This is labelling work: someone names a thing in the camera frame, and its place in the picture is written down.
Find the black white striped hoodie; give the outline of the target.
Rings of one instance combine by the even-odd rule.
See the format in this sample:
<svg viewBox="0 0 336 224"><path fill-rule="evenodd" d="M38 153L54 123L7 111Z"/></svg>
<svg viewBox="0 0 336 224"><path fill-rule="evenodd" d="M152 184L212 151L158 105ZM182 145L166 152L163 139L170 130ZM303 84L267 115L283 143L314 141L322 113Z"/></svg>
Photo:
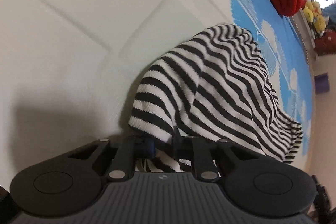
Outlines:
<svg viewBox="0 0 336 224"><path fill-rule="evenodd" d="M157 142L157 155L141 162L147 172L183 172L173 158L177 136L230 139L291 164L302 125L280 108L267 64L251 32L220 23L157 59L135 94L129 127Z"/></svg>

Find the purple box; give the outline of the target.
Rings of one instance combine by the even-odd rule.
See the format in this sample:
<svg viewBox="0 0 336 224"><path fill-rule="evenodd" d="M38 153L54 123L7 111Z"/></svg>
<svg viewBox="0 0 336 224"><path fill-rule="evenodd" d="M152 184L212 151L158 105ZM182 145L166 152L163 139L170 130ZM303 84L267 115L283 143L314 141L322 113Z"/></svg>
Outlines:
<svg viewBox="0 0 336 224"><path fill-rule="evenodd" d="M329 76L327 73L314 76L315 93L323 94L330 91Z"/></svg>

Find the blue cream patterned bedsheet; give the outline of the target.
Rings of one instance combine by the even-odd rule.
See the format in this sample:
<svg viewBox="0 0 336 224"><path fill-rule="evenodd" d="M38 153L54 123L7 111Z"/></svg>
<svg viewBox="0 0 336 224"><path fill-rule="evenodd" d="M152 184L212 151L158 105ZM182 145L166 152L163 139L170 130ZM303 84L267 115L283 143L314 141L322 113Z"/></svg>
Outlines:
<svg viewBox="0 0 336 224"><path fill-rule="evenodd" d="M247 28L265 51L281 107L304 128L313 91L294 26L270 0L1 0L1 186L22 169L127 132L147 67L203 29Z"/></svg>

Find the yellow plush toys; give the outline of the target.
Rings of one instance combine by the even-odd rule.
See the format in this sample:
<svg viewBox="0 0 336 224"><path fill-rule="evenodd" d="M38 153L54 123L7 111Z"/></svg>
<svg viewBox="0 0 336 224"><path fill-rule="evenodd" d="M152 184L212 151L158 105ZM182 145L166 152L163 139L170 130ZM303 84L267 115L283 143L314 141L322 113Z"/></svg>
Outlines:
<svg viewBox="0 0 336 224"><path fill-rule="evenodd" d="M305 6L303 7L303 14L305 15L309 26L313 28L313 31L318 36L322 36L326 30L327 20L322 15L319 3L312 0L306 0Z"/></svg>

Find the wooden bed frame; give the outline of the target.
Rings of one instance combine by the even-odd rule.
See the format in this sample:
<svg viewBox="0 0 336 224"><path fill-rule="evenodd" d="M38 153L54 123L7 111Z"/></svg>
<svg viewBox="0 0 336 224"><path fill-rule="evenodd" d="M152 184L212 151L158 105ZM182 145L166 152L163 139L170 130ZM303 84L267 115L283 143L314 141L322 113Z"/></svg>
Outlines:
<svg viewBox="0 0 336 224"><path fill-rule="evenodd" d="M303 45L303 49L305 51L306 62L309 66L310 75L314 78L313 65L317 61L317 55L314 51L315 43L313 40L313 34L311 33L311 29L305 18L303 10L300 9L296 14L291 16L290 21L294 25L295 31L301 40L301 44Z"/></svg>

